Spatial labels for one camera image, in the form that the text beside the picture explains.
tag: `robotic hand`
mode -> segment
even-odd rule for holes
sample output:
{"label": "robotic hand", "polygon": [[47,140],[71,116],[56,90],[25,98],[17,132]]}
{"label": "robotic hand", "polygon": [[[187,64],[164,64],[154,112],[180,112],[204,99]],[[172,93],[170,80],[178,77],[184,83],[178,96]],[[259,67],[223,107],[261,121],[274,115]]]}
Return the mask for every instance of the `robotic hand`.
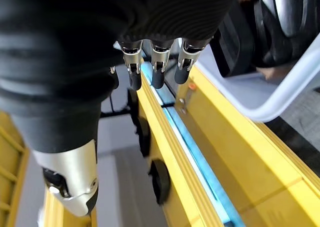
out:
{"label": "robotic hand", "polygon": [[161,88],[170,47],[183,38],[175,80],[184,83],[232,1],[0,0],[0,109],[70,212],[89,214],[97,201],[97,128],[114,66],[124,59],[138,90],[149,39],[152,83]]}

